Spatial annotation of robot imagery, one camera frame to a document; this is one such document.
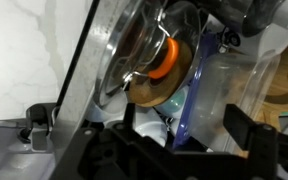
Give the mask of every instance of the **black plastic part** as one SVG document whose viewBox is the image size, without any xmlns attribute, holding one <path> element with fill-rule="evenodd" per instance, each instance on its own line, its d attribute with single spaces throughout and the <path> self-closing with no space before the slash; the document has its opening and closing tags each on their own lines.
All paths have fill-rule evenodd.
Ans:
<svg viewBox="0 0 288 180">
<path fill-rule="evenodd" d="M 94 129 L 96 129 L 98 131 L 103 131 L 104 124 L 103 123 L 99 123 L 99 122 L 91 122 L 88 127 L 94 128 Z"/>
<path fill-rule="evenodd" d="M 229 132 L 242 133 L 241 137 L 234 136 L 250 151 L 248 159 L 224 153 L 173 154 L 129 126 L 134 115 L 134 104 L 129 104 L 124 122 L 112 129 L 78 130 L 51 179 L 274 180 L 278 160 L 288 171 L 287 135 L 277 133 L 267 124 L 250 122 L 235 105 L 228 105 L 226 110 L 226 127 L 246 130 L 246 133 L 234 129 Z"/>
<path fill-rule="evenodd" d="M 256 123 L 235 104 L 228 104 L 225 109 L 223 125 L 238 146 L 242 150 L 247 150 L 251 127 L 256 126 Z"/>
<path fill-rule="evenodd" d="M 91 122 L 88 121 L 87 119 L 84 119 L 81 128 L 88 128 L 91 125 Z"/>
<path fill-rule="evenodd" d="M 31 143 L 28 138 L 35 126 L 46 125 L 47 131 L 45 136 L 49 134 L 49 129 L 53 126 L 52 111 L 55 103 L 35 104 L 26 110 L 26 128 L 21 129 L 18 133 L 18 139 L 25 144 Z"/>
<path fill-rule="evenodd" d="M 169 139 L 173 139 L 172 138 L 173 135 L 169 135 L 167 136 L 167 141 L 169 141 Z M 201 144 L 199 141 L 197 141 L 196 139 L 190 137 L 185 145 L 179 145 L 178 147 L 176 147 L 173 151 L 191 151 L 191 152 L 206 152 L 207 147 L 204 146 L 203 144 Z"/>
</svg>

